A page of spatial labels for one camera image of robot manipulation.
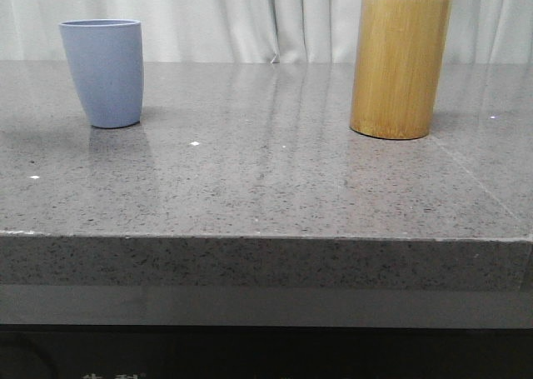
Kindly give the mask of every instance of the white curtain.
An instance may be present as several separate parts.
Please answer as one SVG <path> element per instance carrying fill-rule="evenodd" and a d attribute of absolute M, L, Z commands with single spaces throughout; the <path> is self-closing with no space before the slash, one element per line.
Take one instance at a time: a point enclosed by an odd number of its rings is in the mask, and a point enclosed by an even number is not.
<path fill-rule="evenodd" d="M 354 62 L 361 0 L 0 0 L 0 59 L 64 59 L 57 24 L 142 21 L 146 61 Z M 531 62 L 533 0 L 453 0 L 446 62 Z"/>

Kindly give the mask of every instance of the granite countertop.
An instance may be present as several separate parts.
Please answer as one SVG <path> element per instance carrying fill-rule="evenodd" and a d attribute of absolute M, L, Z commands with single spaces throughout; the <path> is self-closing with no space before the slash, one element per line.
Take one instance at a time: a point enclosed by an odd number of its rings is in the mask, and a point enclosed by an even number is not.
<path fill-rule="evenodd" d="M 103 130 L 0 62 L 0 284 L 529 295 L 533 68 L 444 66 L 413 141 L 350 130 L 353 70 L 149 62 Z"/>

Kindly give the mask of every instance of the blue cup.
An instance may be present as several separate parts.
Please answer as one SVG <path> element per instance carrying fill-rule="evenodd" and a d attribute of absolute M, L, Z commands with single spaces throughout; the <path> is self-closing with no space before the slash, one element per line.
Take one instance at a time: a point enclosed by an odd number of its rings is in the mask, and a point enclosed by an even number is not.
<path fill-rule="evenodd" d="M 59 24 L 68 66 L 94 127 L 127 127 L 141 119 L 144 71 L 141 23 L 94 19 Z"/>

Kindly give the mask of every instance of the cup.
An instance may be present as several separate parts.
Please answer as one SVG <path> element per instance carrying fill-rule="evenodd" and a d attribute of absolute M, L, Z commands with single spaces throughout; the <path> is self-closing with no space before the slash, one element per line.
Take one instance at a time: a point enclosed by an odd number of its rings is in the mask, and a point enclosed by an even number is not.
<path fill-rule="evenodd" d="M 59 24 L 77 95 L 94 127 L 139 122 L 144 73 L 141 23 L 94 19 Z"/>
<path fill-rule="evenodd" d="M 385 139 L 430 131 L 451 0 L 362 0 L 350 127 Z"/>

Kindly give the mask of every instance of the wooden cup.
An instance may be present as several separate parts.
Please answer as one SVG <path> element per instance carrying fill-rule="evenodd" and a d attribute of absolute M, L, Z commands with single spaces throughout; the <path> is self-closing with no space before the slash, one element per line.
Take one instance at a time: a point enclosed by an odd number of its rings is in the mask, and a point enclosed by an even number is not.
<path fill-rule="evenodd" d="M 350 127 L 385 139 L 430 131 L 451 0 L 363 0 Z"/>

